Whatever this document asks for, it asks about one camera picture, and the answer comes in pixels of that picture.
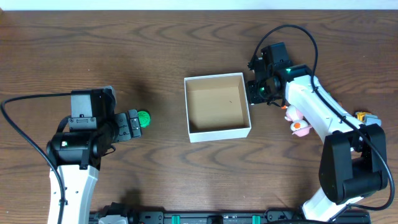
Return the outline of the yellow grey toy truck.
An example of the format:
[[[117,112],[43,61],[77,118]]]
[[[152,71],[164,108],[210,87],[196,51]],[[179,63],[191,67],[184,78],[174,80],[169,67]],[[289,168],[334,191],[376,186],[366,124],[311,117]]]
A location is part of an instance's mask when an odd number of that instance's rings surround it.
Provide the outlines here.
[[[358,120],[360,120],[366,126],[369,126],[372,124],[377,124],[379,126],[382,125],[382,121],[374,114],[364,112],[364,111],[358,111],[358,112],[355,112],[355,116]]]

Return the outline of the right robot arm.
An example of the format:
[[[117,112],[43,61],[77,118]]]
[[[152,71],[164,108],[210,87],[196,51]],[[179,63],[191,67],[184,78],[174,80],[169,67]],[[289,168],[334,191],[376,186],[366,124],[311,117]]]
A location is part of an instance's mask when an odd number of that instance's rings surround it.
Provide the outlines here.
[[[302,219],[335,222],[353,207],[378,211],[392,204],[395,183],[380,125],[364,124],[347,113],[306,65],[257,60],[248,67],[255,74],[248,82],[250,102],[281,100],[293,134],[303,136],[313,129],[323,142],[320,189],[302,205]]]

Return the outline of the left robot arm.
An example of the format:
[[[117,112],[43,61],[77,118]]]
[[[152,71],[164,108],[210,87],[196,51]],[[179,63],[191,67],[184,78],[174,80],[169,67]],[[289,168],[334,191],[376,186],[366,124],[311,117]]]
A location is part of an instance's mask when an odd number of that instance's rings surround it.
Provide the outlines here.
[[[67,117],[47,144],[50,170],[49,223],[88,223],[101,158],[114,144],[142,135],[137,110],[97,117]]]

